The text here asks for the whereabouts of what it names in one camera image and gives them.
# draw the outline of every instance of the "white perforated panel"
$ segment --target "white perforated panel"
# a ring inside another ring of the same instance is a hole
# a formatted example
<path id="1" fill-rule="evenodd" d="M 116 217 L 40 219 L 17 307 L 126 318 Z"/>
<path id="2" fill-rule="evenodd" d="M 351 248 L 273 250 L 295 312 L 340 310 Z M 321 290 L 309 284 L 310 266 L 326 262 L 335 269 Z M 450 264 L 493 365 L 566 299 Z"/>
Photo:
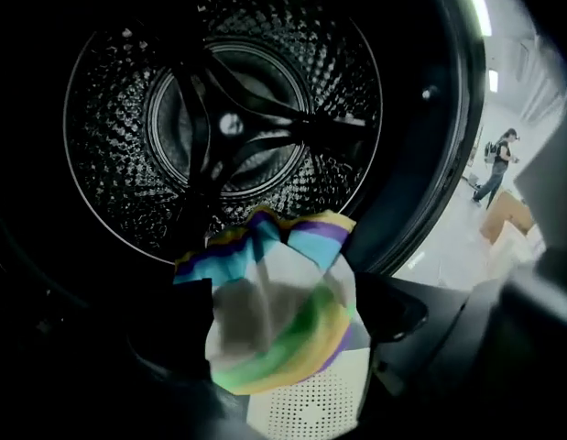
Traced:
<path id="1" fill-rule="evenodd" d="M 356 427 L 369 349 L 343 352 L 322 373 L 250 397 L 246 421 L 271 440 L 326 440 Z"/>

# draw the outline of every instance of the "jeans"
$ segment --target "jeans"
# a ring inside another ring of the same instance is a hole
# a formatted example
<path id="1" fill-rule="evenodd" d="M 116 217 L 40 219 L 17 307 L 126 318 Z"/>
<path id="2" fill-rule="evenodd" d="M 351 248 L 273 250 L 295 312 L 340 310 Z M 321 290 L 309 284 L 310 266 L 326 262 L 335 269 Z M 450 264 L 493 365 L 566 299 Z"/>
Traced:
<path id="1" fill-rule="evenodd" d="M 491 196 L 488 199 L 488 205 L 486 206 L 486 208 L 488 208 L 493 202 L 493 199 L 495 199 L 495 194 L 503 182 L 503 175 L 505 174 L 505 171 L 507 171 L 507 165 L 505 163 L 494 164 L 491 177 L 487 182 L 485 182 L 485 185 L 482 188 L 474 193 L 474 201 L 480 202 L 483 197 L 485 197 L 488 193 L 491 193 Z"/>

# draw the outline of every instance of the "person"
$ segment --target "person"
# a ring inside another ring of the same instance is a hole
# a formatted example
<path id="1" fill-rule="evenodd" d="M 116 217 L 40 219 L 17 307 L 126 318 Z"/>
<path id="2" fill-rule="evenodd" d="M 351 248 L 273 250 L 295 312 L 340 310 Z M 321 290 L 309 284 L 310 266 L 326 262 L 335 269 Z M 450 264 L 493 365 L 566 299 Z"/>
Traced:
<path id="1" fill-rule="evenodd" d="M 495 194 L 503 182 L 503 176 L 509 167 L 509 162 L 518 162 L 518 158 L 511 154 L 511 149 L 509 148 L 509 144 L 515 142 L 517 139 L 517 131 L 514 128 L 510 128 L 496 143 L 495 162 L 493 163 L 491 177 L 483 185 L 483 187 L 474 193 L 473 201 L 475 204 L 480 204 L 481 200 L 483 200 L 483 198 L 489 193 L 491 195 L 486 208 L 488 208 L 493 202 Z"/>

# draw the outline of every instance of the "backpack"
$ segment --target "backpack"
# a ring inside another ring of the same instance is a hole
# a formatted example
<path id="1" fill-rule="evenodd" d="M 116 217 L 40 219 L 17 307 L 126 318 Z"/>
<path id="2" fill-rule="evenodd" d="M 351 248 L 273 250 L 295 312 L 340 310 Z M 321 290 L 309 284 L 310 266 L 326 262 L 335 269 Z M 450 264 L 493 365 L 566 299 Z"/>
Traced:
<path id="1" fill-rule="evenodd" d="M 486 142 L 486 145 L 485 145 L 485 163 L 487 163 L 487 164 L 495 163 L 496 151 L 498 150 L 498 147 L 499 147 L 499 142 L 497 142 L 497 143 Z"/>

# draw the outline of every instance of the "colorful cloth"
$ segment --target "colorful cloth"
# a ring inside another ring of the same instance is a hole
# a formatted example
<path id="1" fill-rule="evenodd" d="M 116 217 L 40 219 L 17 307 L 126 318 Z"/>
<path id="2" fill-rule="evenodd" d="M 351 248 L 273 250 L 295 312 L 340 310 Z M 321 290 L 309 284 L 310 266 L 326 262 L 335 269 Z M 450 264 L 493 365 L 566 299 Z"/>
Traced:
<path id="1" fill-rule="evenodd" d="M 340 251 L 353 227 L 332 212 L 286 221 L 259 208 L 176 261 L 174 283 L 212 279 L 205 356 L 216 384 L 233 394 L 292 385 L 342 352 L 356 294 Z"/>

